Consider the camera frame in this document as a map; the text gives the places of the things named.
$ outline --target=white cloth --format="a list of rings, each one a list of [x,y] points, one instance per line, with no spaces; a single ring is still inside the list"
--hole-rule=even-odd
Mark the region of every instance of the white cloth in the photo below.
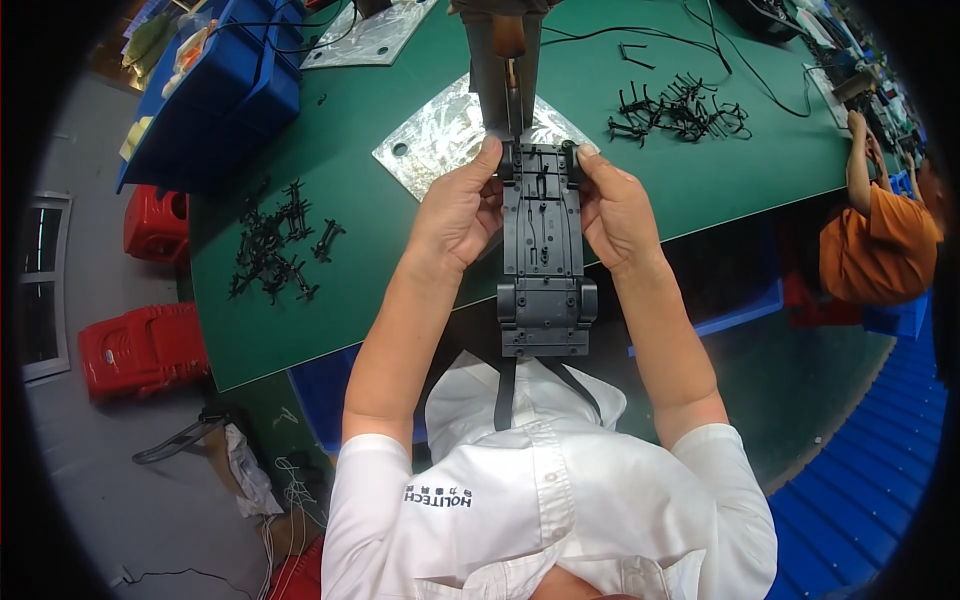
[[[614,431],[626,398],[535,359],[516,367],[513,428],[493,429],[499,373],[464,352],[427,400],[434,466],[395,440],[344,444],[323,598],[527,598],[557,564],[605,594],[763,598],[777,537],[736,430],[699,427],[672,452]]]
[[[256,463],[253,451],[247,445],[247,436],[233,423],[224,427],[227,436],[227,459],[230,473],[240,484],[246,497],[237,496],[237,508],[243,516],[279,515],[283,509],[276,503],[270,477]]]

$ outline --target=black plastic chassis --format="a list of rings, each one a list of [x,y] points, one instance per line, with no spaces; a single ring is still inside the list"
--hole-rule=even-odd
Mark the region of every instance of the black plastic chassis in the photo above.
[[[588,353],[597,287],[584,277],[577,146],[503,143],[503,272],[496,288],[504,356]]]

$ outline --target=orange shirt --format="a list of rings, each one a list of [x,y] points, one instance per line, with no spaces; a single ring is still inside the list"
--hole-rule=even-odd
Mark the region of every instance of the orange shirt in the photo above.
[[[942,239],[926,207],[872,183],[869,219],[847,208],[820,231],[821,283],[849,302],[909,302],[933,283]]]

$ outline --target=red plastic stool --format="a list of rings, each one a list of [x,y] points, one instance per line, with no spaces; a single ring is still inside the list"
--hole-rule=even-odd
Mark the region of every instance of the red plastic stool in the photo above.
[[[144,306],[77,334],[90,402],[147,396],[210,372],[197,305]]]
[[[267,600],[317,600],[320,598],[320,562],[324,536],[318,536],[299,556],[288,556],[270,577]]]
[[[152,185],[137,185],[123,223],[123,252],[135,258],[185,264],[190,259],[187,207],[181,192],[159,195]]]
[[[790,326],[794,328],[821,325],[859,325],[863,307],[859,304],[831,299],[819,302],[798,269],[793,235],[783,221],[777,223],[777,243],[780,250],[780,272],[783,278],[783,307],[790,310]]]

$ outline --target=wire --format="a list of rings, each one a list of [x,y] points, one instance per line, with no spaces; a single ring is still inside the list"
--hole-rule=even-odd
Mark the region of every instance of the wire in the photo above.
[[[270,591],[270,576],[274,573],[274,533],[270,529],[274,519],[276,515],[270,515],[270,518],[263,517],[263,531],[260,533],[263,548],[267,552],[267,574],[263,578],[263,584],[260,585],[260,591],[256,594],[257,600],[264,600],[267,597]]]
[[[318,49],[318,48],[325,48],[325,47],[327,47],[327,46],[329,46],[329,45],[332,45],[332,44],[337,43],[338,41],[340,41],[340,40],[343,39],[344,37],[349,36],[350,33],[353,32],[353,28],[356,27],[356,24],[357,24],[357,14],[358,14],[358,13],[360,13],[360,11],[357,9],[357,5],[354,3],[354,5],[353,5],[353,20],[350,21],[350,26],[347,28],[347,30],[344,32],[344,34],[343,34],[342,36],[337,37],[336,39],[334,39],[334,40],[332,40],[332,41],[329,41],[329,42],[327,42],[327,43],[317,44],[316,46],[312,46],[312,47],[310,47],[310,48],[303,48],[302,50],[278,50],[278,49],[274,46],[274,44],[273,44],[272,42],[270,43],[270,47],[273,48],[273,49],[274,49],[274,52],[277,52],[278,54],[297,54],[297,53],[300,53],[300,52],[313,52],[314,50],[316,50],[316,49]]]
[[[293,0],[287,0],[286,2],[284,2],[283,4],[281,4],[279,7],[276,8],[276,10],[274,10],[274,14],[276,14],[281,8],[283,8],[283,7],[286,6],[287,4],[290,4],[290,2],[292,2],[292,1],[293,1]],[[334,14],[333,16],[331,16],[329,19],[327,19],[327,20],[324,21],[323,23],[291,23],[291,25],[295,25],[296,27],[325,27],[326,25],[329,25],[330,23],[332,23],[333,20],[336,19],[338,16],[340,16],[340,10],[341,10],[341,8],[343,7],[343,5],[344,5],[344,0],[340,0],[340,3],[337,5],[336,14]],[[274,43],[273,43],[272,41],[270,41],[270,38],[269,38],[269,37],[265,37],[265,39],[266,39],[266,41],[267,41],[267,44],[268,44],[271,48],[273,48],[274,52],[276,52],[277,54],[299,54],[299,53],[301,53],[301,52],[310,52],[310,51],[312,51],[312,50],[316,50],[317,48],[325,48],[326,46],[329,46],[329,45],[331,45],[331,44],[335,44],[335,43],[337,43],[338,41],[340,41],[341,39],[343,39],[344,37],[347,37],[347,36],[350,35],[350,33],[353,31],[353,28],[356,27],[356,24],[357,24],[357,14],[358,14],[358,13],[359,13],[359,10],[357,9],[356,3],[353,3],[353,20],[350,22],[350,26],[349,26],[349,28],[347,29],[347,31],[344,32],[344,34],[343,34],[342,36],[337,37],[336,39],[334,39],[334,40],[332,40],[332,41],[329,41],[329,42],[327,42],[327,43],[323,43],[323,44],[320,44],[320,45],[317,45],[317,46],[312,46],[312,47],[310,47],[310,48],[297,48],[297,49],[294,49],[294,50],[281,50],[281,49],[277,48],[276,46],[274,46]],[[219,31],[221,31],[221,30],[224,30],[224,29],[228,29],[228,28],[230,28],[230,27],[240,27],[240,26],[247,27],[247,26],[251,26],[251,25],[253,25],[253,26],[267,26],[267,27],[271,27],[271,26],[273,26],[273,25],[280,25],[280,24],[281,24],[280,21],[230,21],[230,22],[224,23],[223,25],[218,25],[216,29],[214,29],[212,32],[210,32],[210,34],[211,34],[211,35],[216,34],[217,32],[219,32]]]
[[[142,574],[140,575],[140,577],[138,577],[137,579],[134,579],[134,580],[132,580],[132,581],[128,581],[128,582],[127,582],[127,585],[132,586],[133,584],[138,584],[138,583],[140,583],[141,581],[143,581],[143,578],[144,578],[144,577],[159,576],[159,575],[182,575],[183,573],[187,573],[187,572],[189,572],[189,571],[193,571],[194,573],[197,573],[198,575],[203,575],[203,576],[205,576],[205,577],[212,577],[213,579],[219,579],[220,581],[225,582],[228,586],[230,586],[230,587],[233,588],[234,590],[239,591],[240,593],[242,593],[242,594],[244,594],[245,596],[247,596],[248,598],[250,598],[250,600],[253,600],[253,598],[252,598],[252,596],[250,596],[250,593],[249,593],[249,592],[247,592],[247,591],[245,591],[245,590],[243,590],[243,589],[238,588],[237,586],[235,586],[234,584],[232,584],[226,577],[221,577],[220,575],[214,575],[213,573],[204,573],[203,571],[200,571],[200,570],[198,570],[198,569],[195,569],[195,568],[193,568],[192,566],[191,566],[190,568],[184,569],[183,571],[165,571],[165,572],[163,572],[163,573],[142,573]]]
[[[730,38],[729,38],[726,34],[724,34],[722,31],[719,31],[719,30],[716,28],[716,24],[713,22],[713,8],[712,8],[712,4],[711,4],[710,0],[707,0],[707,6],[709,7],[709,12],[710,12],[710,20],[709,20],[709,21],[707,21],[707,20],[704,19],[702,16],[700,16],[699,14],[697,14],[696,12],[694,12],[693,10],[691,10],[690,7],[686,4],[686,3],[687,3],[687,0],[683,0],[683,3],[684,3],[684,8],[686,9],[687,12],[689,12],[694,18],[696,18],[697,20],[699,20],[700,22],[702,22],[704,25],[707,25],[708,27],[710,27],[711,32],[713,33],[713,42],[714,42],[714,45],[711,46],[710,44],[708,44],[708,43],[706,43],[706,42],[697,41],[697,40],[695,40],[695,39],[686,39],[686,38],[684,38],[684,37],[674,36],[673,34],[668,34],[668,33],[665,32],[665,31],[662,31],[662,30],[659,30],[659,29],[656,29],[656,28],[653,28],[653,27],[608,27],[608,28],[606,28],[606,29],[601,29],[601,30],[598,30],[598,31],[595,31],[595,32],[592,32],[592,33],[589,33],[589,34],[584,34],[584,35],[582,35],[582,36],[576,36],[576,35],[574,35],[574,34],[569,34],[569,33],[567,33],[567,32],[563,32],[563,31],[560,31],[560,30],[558,30],[558,29],[553,29],[553,28],[551,28],[551,27],[544,27],[543,29],[544,29],[545,31],[553,32],[554,34],[559,34],[559,35],[561,35],[561,36],[566,36],[566,38],[550,39],[550,40],[548,40],[548,41],[545,41],[543,44],[541,44],[541,46],[549,46],[550,44],[556,44],[556,43],[560,43],[560,42],[564,42],[564,41],[576,41],[576,40],[580,40],[580,39],[587,39],[587,38],[589,38],[589,37],[599,36],[599,35],[601,35],[601,34],[605,34],[605,33],[608,33],[608,32],[629,32],[629,33],[633,33],[633,34],[641,34],[641,35],[644,35],[644,36],[665,37],[665,38],[667,38],[667,39],[673,39],[673,40],[676,40],[676,41],[681,41],[681,42],[683,42],[683,43],[690,44],[690,45],[692,45],[692,46],[696,46],[696,47],[701,48],[701,49],[703,49],[703,50],[708,50],[708,51],[712,52],[713,54],[717,55],[717,57],[720,58],[720,61],[723,62],[724,68],[727,70],[727,72],[728,72],[729,74],[732,75],[732,74],[733,74],[733,69],[731,68],[730,63],[727,62],[727,59],[723,56],[723,51],[720,49],[719,43],[717,43],[716,35],[719,34],[722,38],[724,38],[727,42],[730,43],[730,46],[733,47],[733,50],[734,50],[734,52],[736,53],[736,55],[737,55],[738,57],[740,57],[740,60],[742,60],[745,65],[747,65],[747,68],[750,69],[750,72],[753,73],[754,76],[760,81],[760,84],[763,85],[764,89],[766,90],[766,93],[764,94],[765,96],[767,96],[771,101],[773,101],[773,103],[774,103],[775,105],[777,105],[778,107],[782,108],[783,110],[785,110],[786,112],[788,112],[788,113],[790,113],[790,114],[792,114],[792,115],[794,115],[794,116],[797,116],[797,117],[800,117],[800,118],[803,118],[803,119],[805,119],[805,118],[807,118],[807,117],[810,116],[810,114],[811,114],[811,108],[810,108],[810,95],[809,95],[809,94],[810,94],[810,81],[809,81],[809,79],[808,79],[808,77],[809,77],[809,71],[811,71],[811,70],[813,70],[813,69],[826,68],[826,67],[836,66],[836,65],[834,65],[834,64],[826,64],[826,65],[823,65],[823,66],[810,67],[810,68],[804,70],[804,104],[805,104],[805,106],[806,106],[806,114],[797,112],[796,110],[794,110],[794,109],[792,109],[792,108],[790,108],[790,107],[785,106],[785,105],[777,98],[777,95],[774,93],[773,89],[770,88],[770,85],[768,85],[768,84],[766,83],[766,81],[765,81],[762,77],[760,77],[760,74],[756,72],[756,69],[754,69],[754,67],[750,64],[750,62],[749,62],[746,58],[744,58],[743,54],[740,53],[740,49],[737,48],[737,47],[736,47],[736,44],[733,43],[733,40],[730,39]]]
[[[280,573],[276,578],[277,584],[279,585],[280,579],[283,578],[283,573],[286,570],[288,563],[291,563],[290,574],[287,575],[287,581],[286,583],[283,584],[283,588],[280,590],[280,594],[277,595],[276,597],[271,597],[271,600],[281,600],[283,598],[283,594],[287,590],[287,587],[290,585],[290,580],[293,579],[294,572],[296,571],[296,568],[297,568],[297,564],[300,562],[300,556],[303,554],[303,548],[306,547],[306,518],[309,516],[313,520],[313,522],[317,523],[319,527],[324,527],[324,526],[321,525],[320,522],[313,517],[313,515],[310,515],[303,508],[304,502],[313,502],[314,504],[316,504],[317,501],[310,494],[310,491],[307,490],[303,482],[297,479],[297,471],[300,470],[300,468],[294,467],[294,465],[291,464],[290,461],[285,456],[280,456],[276,458],[274,460],[274,466],[281,470],[285,470],[290,474],[290,483],[287,485],[286,488],[283,489],[283,497],[291,505],[291,507],[300,508],[300,527],[302,530],[301,536],[300,536],[300,551],[298,551],[297,553],[297,558],[291,561],[290,556],[293,554],[293,549],[294,549],[294,532],[293,532],[294,512],[291,509],[290,511],[290,548],[287,550],[287,558],[285,559],[283,566],[280,568]]]
[[[563,41],[576,41],[579,39],[587,39],[588,37],[599,36],[600,34],[605,34],[608,32],[629,32],[633,34],[642,34],[645,36],[666,37],[667,39],[674,39],[676,41],[681,41],[683,43],[691,44],[693,46],[697,46],[698,48],[703,48],[704,50],[709,50],[710,52],[716,53],[716,48],[714,48],[713,46],[710,46],[709,44],[703,41],[697,41],[694,39],[686,39],[684,37],[674,36],[673,34],[668,34],[667,32],[661,31],[654,27],[608,27],[607,29],[601,29],[599,31],[595,31],[591,34],[586,34],[584,36],[575,36],[574,34],[568,34],[567,32],[562,32],[559,29],[553,29],[552,27],[544,27],[543,29],[548,32],[560,34],[561,36],[566,36],[566,39],[551,39],[549,41],[545,41],[540,46],[549,46],[550,44],[559,44],[560,42],[563,42]]]
[[[690,7],[688,7],[688,6],[686,5],[686,0],[684,0],[684,7],[685,7],[688,11],[690,11]],[[733,74],[733,69],[732,69],[732,67],[730,67],[730,63],[727,62],[727,59],[724,58],[724,56],[723,56],[723,51],[720,50],[720,42],[717,41],[717,26],[713,24],[713,3],[710,2],[710,0],[707,0],[707,12],[709,12],[709,14],[710,14],[710,30],[713,32],[713,47],[717,49],[717,56],[720,57],[720,61],[723,62],[724,68],[727,69],[727,72],[732,75],[732,74]]]
[[[727,42],[730,43],[730,46],[733,47],[733,51],[736,53],[736,55],[740,57],[740,60],[743,60],[743,63],[747,65],[747,68],[750,69],[750,72],[754,74],[754,76],[760,81],[760,83],[763,85],[763,87],[767,90],[766,96],[767,96],[768,98],[770,98],[770,100],[772,100],[775,105],[777,105],[778,107],[782,108],[783,110],[786,110],[786,111],[789,112],[790,114],[792,114],[792,115],[794,115],[794,116],[798,116],[798,117],[800,117],[800,118],[802,118],[802,119],[805,119],[806,117],[810,116],[810,114],[811,114],[811,111],[810,111],[810,96],[809,96],[810,83],[809,83],[809,81],[807,80],[807,71],[809,71],[810,69],[806,69],[806,70],[804,71],[804,102],[806,103],[806,114],[800,114],[800,113],[797,112],[796,110],[785,106],[780,100],[777,99],[777,95],[774,93],[774,90],[770,89],[770,85],[767,85],[766,81],[764,81],[763,78],[760,77],[760,74],[756,72],[756,69],[754,69],[754,66],[751,65],[751,64],[743,57],[743,54],[740,53],[740,49],[736,47],[736,44],[733,43],[733,40],[730,39],[730,38],[727,36],[727,34],[725,34],[725,33],[721,32],[721,31],[717,30],[716,25],[713,23],[713,8],[712,8],[712,5],[710,4],[710,0],[707,0],[707,6],[708,6],[709,11],[710,11],[710,21],[706,21],[702,16],[700,16],[699,14],[697,14],[696,12],[694,12],[694,11],[686,4],[686,1],[687,1],[687,0],[684,0],[684,9],[685,9],[687,12],[689,12],[689,13],[690,13],[694,18],[696,18],[698,21],[700,21],[700,22],[703,23],[704,25],[707,25],[708,27],[710,27],[710,29],[713,31],[713,42],[714,42],[714,43],[716,43],[716,35],[717,35],[717,34],[720,34],[720,36],[722,36]],[[723,54],[720,52],[720,46],[719,46],[719,44],[717,45],[716,50],[717,50],[718,55],[720,56],[720,60],[722,60],[722,61],[724,62],[724,65],[727,67],[727,71],[732,75],[732,74],[733,74],[733,71],[730,69],[730,66],[727,64],[727,61],[724,60]]]

